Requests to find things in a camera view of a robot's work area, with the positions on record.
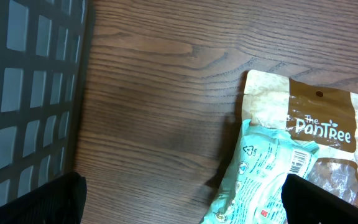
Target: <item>light blue package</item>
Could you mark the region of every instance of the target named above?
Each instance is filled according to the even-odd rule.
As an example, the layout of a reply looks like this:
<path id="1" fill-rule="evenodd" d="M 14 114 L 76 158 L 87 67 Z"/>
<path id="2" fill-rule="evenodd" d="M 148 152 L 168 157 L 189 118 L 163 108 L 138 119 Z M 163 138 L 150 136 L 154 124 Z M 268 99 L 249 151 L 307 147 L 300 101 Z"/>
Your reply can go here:
<path id="1" fill-rule="evenodd" d="M 318 158 L 315 142 L 300 145 L 286 131 L 249 123 L 242 123 L 233 159 L 202 224 L 282 224 L 287 175 L 305 179 Z"/>

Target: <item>white barcode label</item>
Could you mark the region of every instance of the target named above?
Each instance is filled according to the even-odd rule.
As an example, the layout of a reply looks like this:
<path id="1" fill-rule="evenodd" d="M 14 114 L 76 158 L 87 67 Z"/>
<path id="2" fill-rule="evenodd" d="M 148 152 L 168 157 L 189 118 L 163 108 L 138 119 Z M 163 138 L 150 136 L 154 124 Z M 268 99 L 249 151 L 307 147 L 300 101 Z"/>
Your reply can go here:
<path id="1" fill-rule="evenodd" d="M 305 172 L 308 170 L 309 160 L 309 153 L 294 149 L 292 152 L 291 167 L 289 173 L 303 177 Z"/>

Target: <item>wooden table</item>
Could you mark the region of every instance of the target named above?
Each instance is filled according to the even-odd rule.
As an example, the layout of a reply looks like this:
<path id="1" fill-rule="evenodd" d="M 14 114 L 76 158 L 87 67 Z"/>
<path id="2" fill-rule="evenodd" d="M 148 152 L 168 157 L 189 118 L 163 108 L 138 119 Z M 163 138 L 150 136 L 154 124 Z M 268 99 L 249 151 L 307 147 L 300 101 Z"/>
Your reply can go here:
<path id="1" fill-rule="evenodd" d="M 83 223 L 198 223 L 234 150 L 247 70 L 358 93 L 356 0 L 94 3 Z"/>

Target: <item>snack package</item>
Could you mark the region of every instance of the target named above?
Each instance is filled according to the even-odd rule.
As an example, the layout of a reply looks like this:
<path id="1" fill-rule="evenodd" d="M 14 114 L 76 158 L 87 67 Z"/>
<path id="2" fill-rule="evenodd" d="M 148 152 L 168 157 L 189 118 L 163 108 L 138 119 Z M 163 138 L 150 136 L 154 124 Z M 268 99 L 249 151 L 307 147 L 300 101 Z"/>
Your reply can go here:
<path id="1" fill-rule="evenodd" d="M 318 158 L 315 142 L 299 144 L 287 131 L 249 123 L 242 122 L 233 159 L 202 224 L 283 223 L 287 175 L 305 178 Z"/>
<path id="2" fill-rule="evenodd" d="M 315 141 L 319 159 L 308 180 L 354 202 L 358 186 L 358 94 L 251 70 L 242 119 L 251 119 L 252 125 L 286 130 L 300 144 Z"/>

